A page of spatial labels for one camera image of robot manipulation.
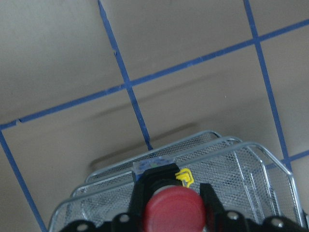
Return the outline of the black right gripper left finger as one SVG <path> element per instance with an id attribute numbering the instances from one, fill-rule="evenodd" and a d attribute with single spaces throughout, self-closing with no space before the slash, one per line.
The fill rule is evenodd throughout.
<path id="1" fill-rule="evenodd" d="M 141 232 L 142 213 L 145 206 L 144 184 L 135 183 L 128 210 L 116 215 L 112 220 L 113 232 Z"/>

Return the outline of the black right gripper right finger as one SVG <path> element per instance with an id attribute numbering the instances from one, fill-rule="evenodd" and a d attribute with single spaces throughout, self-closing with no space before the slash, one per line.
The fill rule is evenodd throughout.
<path id="1" fill-rule="evenodd" d="M 234 210 L 225 210 L 211 184 L 200 184 L 200 196 L 206 210 L 208 232 L 245 232 L 244 216 Z"/>

